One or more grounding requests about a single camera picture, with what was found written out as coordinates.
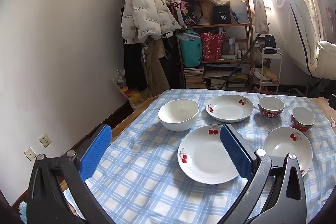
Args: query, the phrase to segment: white jacket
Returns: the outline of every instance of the white jacket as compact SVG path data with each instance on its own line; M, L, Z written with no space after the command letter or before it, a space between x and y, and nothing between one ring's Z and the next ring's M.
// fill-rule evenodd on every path
M148 36L155 40L169 37L172 31L181 28L165 0L125 0L121 27L126 44L145 42Z

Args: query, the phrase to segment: oval plate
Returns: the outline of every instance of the oval plate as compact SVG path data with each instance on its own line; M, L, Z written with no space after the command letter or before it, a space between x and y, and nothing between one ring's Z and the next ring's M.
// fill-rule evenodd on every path
M292 127L273 129L266 136L262 148L271 156L285 157L288 153L294 153L302 176L307 174L313 160L313 150L308 138Z
M250 116L253 112L253 103L244 96L227 94L211 99L205 109L216 120L233 123Z
M181 141L177 161L191 179L205 184L220 184L238 176L221 143L221 127L220 124L213 124L197 128Z

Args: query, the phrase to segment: wall socket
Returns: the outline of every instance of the wall socket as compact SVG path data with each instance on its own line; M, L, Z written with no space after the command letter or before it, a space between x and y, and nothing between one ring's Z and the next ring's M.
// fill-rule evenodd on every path
M47 134L44 134L40 138L40 142L43 144L44 147L47 147L51 143L51 140L50 140L50 138L48 137Z
M26 151L25 151L25 155L29 160L32 160L33 158L36 157L35 152L31 149L31 147L29 147Z

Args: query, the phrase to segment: tablecloth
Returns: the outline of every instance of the tablecloth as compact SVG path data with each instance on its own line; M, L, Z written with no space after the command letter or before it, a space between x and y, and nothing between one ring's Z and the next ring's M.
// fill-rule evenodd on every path
M216 223L233 204L247 180L236 177L220 185L205 185L187 177L177 162L182 138L200 126L223 124L210 117L206 103L223 94L240 94L254 104L253 113L232 126L254 148L261 148L267 134L280 126L291 126L294 107L309 108L316 117L306 133L313 161L303 177L307 200L307 223L318 213L336 184L336 137L330 122L309 98L279 96L285 102L280 118L265 119L258 110L261 94L219 90L177 89L165 91L106 150L92 178L86 184L116 223ZM172 132L158 118L161 106L187 98L200 106L196 124L185 132ZM270 179L251 216L266 201ZM69 190L65 197L79 212Z

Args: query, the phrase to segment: stack of books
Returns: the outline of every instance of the stack of books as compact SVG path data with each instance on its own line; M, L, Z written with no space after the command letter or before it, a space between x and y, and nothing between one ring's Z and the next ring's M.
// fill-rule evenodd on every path
M206 81L203 79L204 67L185 68L183 70L185 85L188 89L206 89Z
M220 77L220 78L211 78L211 90L218 90L221 85L225 82L227 76ZM232 90L232 91L245 91L247 88L247 75L238 73L231 76L227 87L225 90Z

